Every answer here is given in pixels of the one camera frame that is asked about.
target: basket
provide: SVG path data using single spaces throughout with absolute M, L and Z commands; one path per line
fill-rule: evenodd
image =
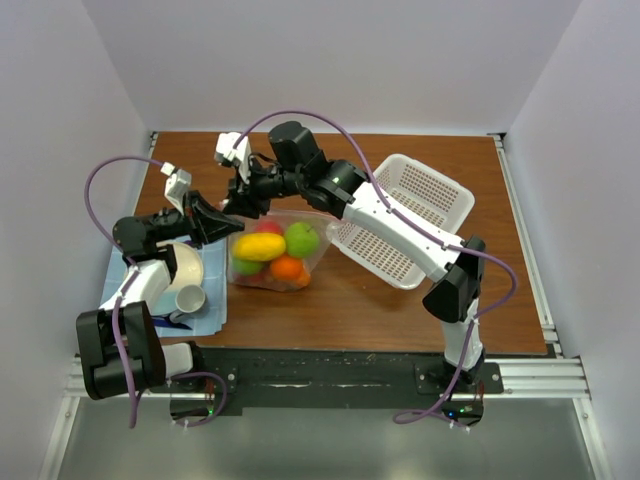
M 475 199 L 458 182 L 405 155 L 389 156 L 374 172 L 380 187 L 396 201 L 433 225 L 456 233 Z M 411 290 L 425 274 L 406 255 L 373 233 L 352 223 L 328 229 L 342 253 L 390 285 Z

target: orange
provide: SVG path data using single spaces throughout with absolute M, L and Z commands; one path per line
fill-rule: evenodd
M 304 271 L 304 263 L 299 258 L 284 254 L 271 261 L 269 270 L 271 270 L 271 275 L 276 280 L 295 281 Z
M 309 272 L 307 272 L 306 268 L 303 268 L 298 278 L 296 278 L 295 284 L 298 287 L 302 288 L 302 287 L 306 287 L 310 283 L 311 283 L 311 275 L 309 274 Z

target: brown tabletop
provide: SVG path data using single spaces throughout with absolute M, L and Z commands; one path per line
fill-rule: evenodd
M 169 161 L 193 175 L 192 187 L 212 204 L 226 196 L 232 171 L 213 158 L 217 133 L 163 132 L 154 158 Z M 372 168 L 388 155 L 403 153 L 419 159 L 471 190 L 475 206 L 458 234 L 482 237 L 489 253 L 508 262 L 518 274 L 520 288 L 505 306 L 481 319 L 480 333 L 492 353 L 545 353 L 525 261 L 493 139 L 355 135 Z M 357 162 L 342 137 L 318 134 L 327 158 Z M 251 147 L 271 155 L 266 134 L 250 136 Z M 163 197 L 164 176 L 150 168 L 137 214 L 169 206 Z M 304 200 L 272 202 L 274 208 L 310 210 Z M 422 307 L 429 289 L 425 280 L 411 291 L 396 290 L 331 246 L 313 271 L 311 285 L 294 293 L 228 287 L 228 321 L 214 336 L 196 337 L 200 345 L 267 348 L 334 348 L 395 351 L 442 351 L 438 321 Z M 509 277 L 491 264 L 483 281 L 481 307 L 508 290 Z

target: yellow mango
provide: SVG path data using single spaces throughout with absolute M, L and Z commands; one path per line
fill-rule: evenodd
M 277 233 L 249 233 L 233 244 L 231 253 L 240 260 L 268 262 L 278 258 L 287 249 L 282 235 Z

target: white plate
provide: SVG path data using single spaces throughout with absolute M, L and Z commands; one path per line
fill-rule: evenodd
M 169 285 L 165 292 L 177 292 L 186 285 L 202 285 L 204 265 L 198 252 L 182 242 L 162 242 L 159 243 L 158 246 L 168 244 L 173 245 L 178 270 L 176 271 L 173 282 L 171 282 L 171 285 Z

